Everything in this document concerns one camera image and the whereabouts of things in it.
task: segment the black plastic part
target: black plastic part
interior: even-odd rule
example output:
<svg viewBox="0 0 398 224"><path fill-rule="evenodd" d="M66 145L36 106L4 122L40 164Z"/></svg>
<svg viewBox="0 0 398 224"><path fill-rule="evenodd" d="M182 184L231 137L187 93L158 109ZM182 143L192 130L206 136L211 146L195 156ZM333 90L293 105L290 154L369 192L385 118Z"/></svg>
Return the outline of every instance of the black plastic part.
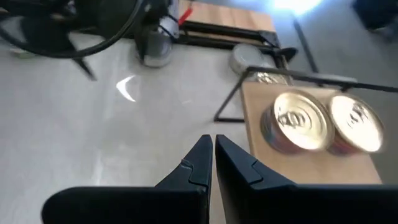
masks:
<svg viewBox="0 0 398 224"><path fill-rule="evenodd" d="M191 151L181 160L180 165L157 188L211 187L211 167L213 165L213 143L210 135L202 136Z"/></svg>
<svg viewBox="0 0 398 224"><path fill-rule="evenodd" d="M21 20L21 30L26 42L31 46L49 52L76 50L69 40L68 30L49 17L25 17ZM85 71L90 80L96 80L91 68L83 58L75 58L73 61Z"/></svg>
<svg viewBox="0 0 398 224"><path fill-rule="evenodd" d="M397 186L295 184L220 135L216 164L227 223L398 222Z"/></svg>
<svg viewBox="0 0 398 224"><path fill-rule="evenodd" d="M286 59L286 62L289 63L294 56L296 56L298 50L294 47L287 47L284 49L279 49L275 51L275 56L276 57L280 57L280 56L284 56Z"/></svg>
<svg viewBox="0 0 398 224"><path fill-rule="evenodd" d="M280 43L278 40L278 36L276 35L275 32L269 32L265 30L260 30L259 35L261 37L262 42L267 42L271 47L280 47Z"/></svg>
<svg viewBox="0 0 398 224"><path fill-rule="evenodd" d="M44 204L44 224L209 223L213 143L202 136L155 187L75 187Z"/></svg>

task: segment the wooden platform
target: wooden platform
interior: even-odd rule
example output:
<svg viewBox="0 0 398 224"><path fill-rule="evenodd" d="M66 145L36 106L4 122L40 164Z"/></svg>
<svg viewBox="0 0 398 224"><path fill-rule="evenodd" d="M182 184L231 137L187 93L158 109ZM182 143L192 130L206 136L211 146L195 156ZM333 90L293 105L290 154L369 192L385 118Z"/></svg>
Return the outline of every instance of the wooden platform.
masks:
<svg viewBox="0 0 398 224"><path fill-rule="evenodd" d="M275 98L289 89L306 91L322 103L335 91L326 88L266 85L244 82L242 99L251 154L266 166L300 184L380 184L367 154L341 157L324 152L285 155L268 145L260 130L261 114Z"/></svg>
<svg viewBox="0 0 398 224"><path fill-rule="evenodd" d="M179 14L182 15L188 9L189 5L189 1L180 0L178 5ZM266 30L275 32L272 19L267 14L248 11L244 9L216 6L196 1L192 3L192 8L193 13L187 19L188 21L229 26L241 29ZM199 34L196 32L189 32L189 34L217 39L235 40L238 42L244 42L249 44L263 44L256 40L247 40L237 37L226 37L214 34Z"/></svg>

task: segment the fan blade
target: fan blade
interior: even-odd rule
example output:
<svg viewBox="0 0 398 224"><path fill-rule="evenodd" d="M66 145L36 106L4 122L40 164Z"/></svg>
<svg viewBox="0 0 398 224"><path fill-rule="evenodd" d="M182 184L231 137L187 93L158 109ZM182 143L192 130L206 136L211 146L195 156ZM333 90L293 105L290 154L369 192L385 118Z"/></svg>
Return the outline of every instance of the fan blade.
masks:
<svg viewBox="0 0 398 224"><path fill-rule="evenodd" d="M23 18L21 29L26 42L33 47L49 52L76 50L70 42L68 31L51 18ZM93 73L82 58L73 60L86 72L90 80L95 80Z"/></svg>

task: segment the pull tab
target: pull tab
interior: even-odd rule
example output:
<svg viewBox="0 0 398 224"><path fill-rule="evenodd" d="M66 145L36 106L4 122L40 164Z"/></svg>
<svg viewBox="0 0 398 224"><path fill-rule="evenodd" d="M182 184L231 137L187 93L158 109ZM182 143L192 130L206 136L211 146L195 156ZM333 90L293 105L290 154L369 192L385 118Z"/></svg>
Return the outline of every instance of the pull tab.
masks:
<svg viewBox="0 0 398 224"><path fill-rule="evenodd" d="M305 117L301 113L296 112L286 112L278 117L278 122L282 125L296 127L304 127Z"/></svg>
<svg viewBox="0 0 398 224"><path fill-rule="evenodd" d="M363 123L364 109L361 105L355 104L349 114L348 125L353 127L355 124Z"/></svg>

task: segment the black metal frame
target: black metal frame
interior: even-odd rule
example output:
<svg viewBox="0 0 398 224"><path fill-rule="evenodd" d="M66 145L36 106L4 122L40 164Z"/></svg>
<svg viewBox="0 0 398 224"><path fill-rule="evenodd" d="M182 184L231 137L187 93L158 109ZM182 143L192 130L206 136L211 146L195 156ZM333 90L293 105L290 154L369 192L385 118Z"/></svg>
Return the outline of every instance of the black metal frame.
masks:
<svg viewBox="0 0 398 224"><path fill-rule="evenodd" d="M214 116L214 122L227 122L227 123L244 123L244 119L242 118L220 118L220 114L225 109L226 105L232 99L234 94L240 87L242 86L243 81L247 79L247 77L254 73L254 72L266 72L266 73L275 73L281 74L285 76L292 77L294 80L304 81L304 82L312 82L316 83L318 86L323 85L335 85L340 86L342 92L346 92L352 88L362 88L368 90L376 90L376 91L385 91L390 93L398 93L398 88L395 87L388 87L388 86L380 86L380 85L373 85L367 83L360 83L355 78L349 77L342 77L339 75L323 75L319 73L303 73L291 70L281 70L276 68L263 68L263 67L249 67L235 84L233 89L228 94L227 98L224 100L221 107L218 109Z"/></svg>

